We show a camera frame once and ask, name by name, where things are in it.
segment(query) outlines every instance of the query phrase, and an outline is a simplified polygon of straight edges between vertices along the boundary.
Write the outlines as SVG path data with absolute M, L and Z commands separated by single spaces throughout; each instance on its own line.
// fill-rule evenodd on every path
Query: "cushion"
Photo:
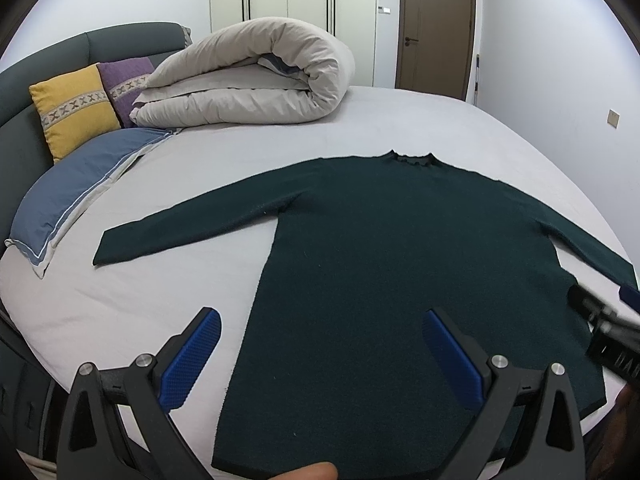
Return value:
M 27 192 L 5 245 L 15 244 L 42 278 L 59 241 L 80 215 L 140 156 L 174 133 L 125 128 L 87 141 Z
M 53 162 L 120 128 L 95 65 L 29 86 Z
M 145 87 L 146 78 L 154 71 L 148 57 L 131 57 L 113 63 L 98 63 L 98 72 L 109 101 L 116 110 L 122 126 L 131 128 L 129 119 L 133 101 Z

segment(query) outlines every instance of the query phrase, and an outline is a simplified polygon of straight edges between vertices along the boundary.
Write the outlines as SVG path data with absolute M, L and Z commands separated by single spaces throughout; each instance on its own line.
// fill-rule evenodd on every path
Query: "light switch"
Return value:
M 613 110 L 609 110 L 609 117 L 607 118 L 607 123 L 611 124 L 614 128 L 618 127 L 618 122 L 620 122 L 620 115 L 615 113 Z

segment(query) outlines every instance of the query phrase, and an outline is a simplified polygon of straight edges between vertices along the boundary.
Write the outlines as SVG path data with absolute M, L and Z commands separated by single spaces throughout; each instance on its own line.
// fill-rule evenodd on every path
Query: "yellow pillow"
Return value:
M 120 129 L 95 65 L 29 87 L 56 163 L 81 144 Z

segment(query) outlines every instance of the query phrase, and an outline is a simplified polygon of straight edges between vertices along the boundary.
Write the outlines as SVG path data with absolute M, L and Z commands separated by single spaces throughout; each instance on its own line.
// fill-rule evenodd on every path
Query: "wall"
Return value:
M 373 86 L 395 88 L 396 63 L 398 62 L 398 27 L 400 0 L 378 0 L 378 5 L 391 9 L 391 14 L 378 14 L 376 22 L 376 57 Z M 476 81 L 476 55 L 480 52 L 482 31 L 482 0 L 476 0 L 476 30 L 474 31 L 474 54 L 469 77 L 466 102 L 474 100 Z
M 480 73 L 479 106 L 567 174 L 640 264 L 640 56 L 604 1 L 484 0 Z
M 0 71 L 88 30 L 154 21 L 180 23 L 199 40 L 210 33 L 209 0 L 39 0 L 0 58 Z

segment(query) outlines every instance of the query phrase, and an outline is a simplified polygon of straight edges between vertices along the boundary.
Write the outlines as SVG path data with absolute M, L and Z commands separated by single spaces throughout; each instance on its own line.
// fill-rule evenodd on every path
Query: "dark green sweater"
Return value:
M 278 215 L 212 465 L 251 478 L 330 460 L 342 479 L 437 467 L 471 420 L 421 338 L 443 308 L 491 355 L 561 362 L 582 415 L 605 400 L 548 235 L 613 281 L 631 264 L 502 182 L 433 155 L 316 159 L 252 176 L 104 233 L 94 264 Z M 503 445 L 513 436 L 505 435 Z

